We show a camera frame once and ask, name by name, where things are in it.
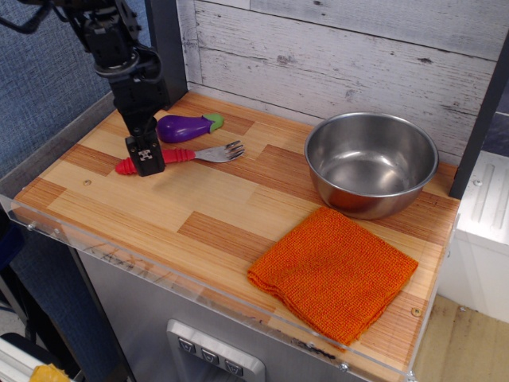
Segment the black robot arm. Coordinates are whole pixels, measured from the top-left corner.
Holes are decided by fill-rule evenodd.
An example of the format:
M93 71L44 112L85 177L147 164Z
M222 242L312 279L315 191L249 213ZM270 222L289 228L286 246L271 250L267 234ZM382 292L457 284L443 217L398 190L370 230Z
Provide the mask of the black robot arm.
M6 19L1 24L22 34L32 34L50 12L67 22L86 52L95 61L95 72L106 79L114 106L129 131L126 148L129 158L116 172L141 177L165 169L157 137L155 115L169 106L169 95L158 53L143 45L137 14L124 1L35 1L35 14L17 25Z

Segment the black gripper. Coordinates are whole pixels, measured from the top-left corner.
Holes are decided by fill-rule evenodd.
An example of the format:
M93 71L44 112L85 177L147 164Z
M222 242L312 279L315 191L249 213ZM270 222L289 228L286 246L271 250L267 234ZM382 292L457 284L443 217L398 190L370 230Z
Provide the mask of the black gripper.
M114 106L130 132L126 147L138 175L161 173L165 162L155 132L155 114L167 106L167 89L160 69L122 70L107 77Z

